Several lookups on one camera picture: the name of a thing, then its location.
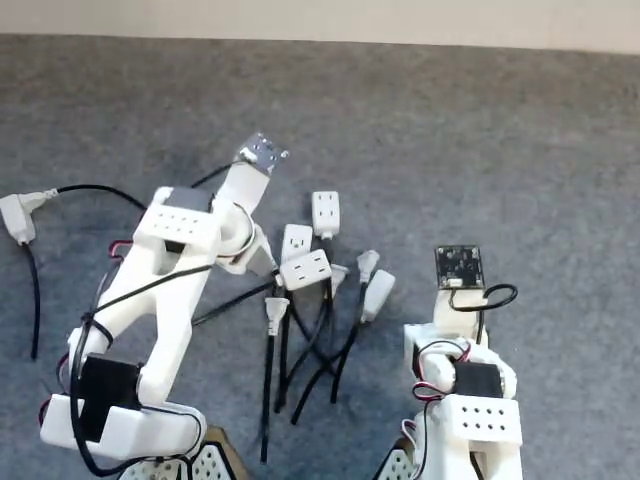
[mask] white outlet adapter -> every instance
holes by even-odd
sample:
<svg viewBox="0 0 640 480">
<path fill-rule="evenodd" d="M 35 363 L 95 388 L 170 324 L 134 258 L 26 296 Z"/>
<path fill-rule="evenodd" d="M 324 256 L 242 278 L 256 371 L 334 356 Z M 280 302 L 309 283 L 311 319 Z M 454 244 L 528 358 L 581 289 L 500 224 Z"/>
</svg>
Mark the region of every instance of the white outlet adapter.
<svg viewBox="0 0 640 480">
<path fill-rule="evenodd" d="M 396 277 L 385 270 L 378 270 L 374 275 L 364 297 L 361 323 L 373 322 L 387 301 L 391 289 L 396 283 Z"/>
<path fill-rule="evenodd" d="M 287 224 L 284 227 L 280 263 L 287 263 L 289 260 L 309 253 L 311 251 L 312 240 L 313 228 L 310 226 L 296 225 L 293 223 Z"/>
<path fill-rule="evenodd" d="M 292 292 L 330 277 L 331 265 L 327 255 L 318 249 L 281 265 L 276 282 Z"/>
<path fill-rule="evenodd" d="M 340 231 L 340 199 L 338 192 L 313 192 L 311 195 L 313 211 L 313 233 L 327 239 Z"/>
</svg>

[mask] outlet adapter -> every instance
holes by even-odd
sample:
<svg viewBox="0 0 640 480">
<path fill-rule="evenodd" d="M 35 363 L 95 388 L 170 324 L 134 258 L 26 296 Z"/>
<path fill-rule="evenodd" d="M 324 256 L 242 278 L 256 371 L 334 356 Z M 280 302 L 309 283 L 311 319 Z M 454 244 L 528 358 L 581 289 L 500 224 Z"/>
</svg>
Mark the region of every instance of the outlet adapter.
<svg viewBox="0 0 640 480">
<path fill-rule="evenodd" d="M 313 233 L 320 238 L 332 238 L 340 231 L 340 199 L 338 192 L 313 192 Z"/>
<path fill-rule="evenodd" d="M 289 291 L 308 287 L 331 277 L 331 265 L 324 250 L 318 249 L 280 266 L 279 286 Z"/>
<path fill-rule="evenodd" d="M 284 227 L 284 238 L 282 239 L 282 253 L 280 263 L 287 263 L 289 260 L 305 255 L 311 251 L 311 241 L 313 240 L 313 228 L 308 225 L 287 224 Z"/>
</svg>

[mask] grey carpet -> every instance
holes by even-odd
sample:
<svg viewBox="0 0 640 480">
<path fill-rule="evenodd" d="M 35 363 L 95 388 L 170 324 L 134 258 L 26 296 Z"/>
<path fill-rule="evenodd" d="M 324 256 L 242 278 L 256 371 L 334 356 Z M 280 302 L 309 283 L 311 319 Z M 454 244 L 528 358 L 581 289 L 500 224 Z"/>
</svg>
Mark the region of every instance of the grey carpet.
<svg viewBox="0 0 640 480">
<path fill-rule="evenodd" d="M 640 257 L 640 59 L 606 55 L 289 42 L 0 37 L 0 195 L 74 182 L 148 201 L 220 165 L 251 132 L 288 146 L 257 212 L 275 251 L 308 193 L 336 189 L 336 255 L 375 248 L 397 287 L 347 366 L 301 425 L 275 416 L 268 466 L 255 443 L 261 302 L 203 326 L 172 392 L 223 425 L 254 478 L 368 479 L 411 399 L 402 325 L 427 322 L 432 248 L 473 242 L 487 281 L 518 301 L 488 315 L 519 375 L 525 478 L 635 478 L 640 469 L 636 298 Z M 43 445 L 36 412 L 55 360 L 137 212 L 70 193 L 35 215 L 41 356 L 28 360 L 25 259 L 0 235 L 0 471 L 7 479 L 89 478 L 76 452 Z M 211 306 L 257 282 L 216 273 Z M 342 323 L 355 298 L 340 302 Z M 304 298 L 310 302 L 311 295 Z M 144 358 L 149 322 L 119 348 Z M 291 403 L 300 393 L 294 389 Z"/>
</svg>

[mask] white plastic bracket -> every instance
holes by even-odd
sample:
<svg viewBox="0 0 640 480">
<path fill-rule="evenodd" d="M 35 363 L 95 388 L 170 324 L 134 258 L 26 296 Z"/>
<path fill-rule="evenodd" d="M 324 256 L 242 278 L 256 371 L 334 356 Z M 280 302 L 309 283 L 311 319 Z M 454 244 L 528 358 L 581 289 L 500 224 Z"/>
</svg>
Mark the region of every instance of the white plastic bracket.
<svg viewBox="0 0 640 480">
<path fill-rule="evenodd" d="M 438 290 L 436 303 L 433 307 L 433 324 L 439 337 L 475 338 L 478 324 L 477 312 L 458 312 L 449 306 L 452 290 Z M 487 304 L 481 289 L 456 290 L 453 298 L 454 305 L 460 307 L 478 307 Z"/>
</svg>

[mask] perforated plate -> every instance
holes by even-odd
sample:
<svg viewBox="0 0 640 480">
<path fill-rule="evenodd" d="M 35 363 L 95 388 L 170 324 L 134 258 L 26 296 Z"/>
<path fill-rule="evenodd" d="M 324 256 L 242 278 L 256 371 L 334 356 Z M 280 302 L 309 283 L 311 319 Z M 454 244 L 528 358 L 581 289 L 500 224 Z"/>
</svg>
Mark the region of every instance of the perforated plate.
<svg viewBox="0 0 640 480">
<path fill-rule="evenodd" d="M 177 480 L 188 478 L 186 472 L 178 477 L 180 469 L 186 465 L 179 460 L 170 460 L 156 465 L 156 462 L 140 462 L 129 467 L 119 480 Z M 193 480 L 234 480 L 227 472 L 227 466 L 216 445 L 206 445 L 192 463 Z"/>
<path fill-rule="evenodd" d="M 180 471 L 179 460 L 156 462 L 140 462 L 127 468 L 120 475 L 120 480 L 176 480 Z"/>
<path fill-rule="evenodd" d="M 193 480 L 232 480 L 216 445 L 206 445 L 193 462 Z"/>
<path fill-rule="evenodd" d="M 375 480 L 409 480 L 413 471 L 413 463 L 405 451 L 396 449 L 389 454 Z"/>
</svg>

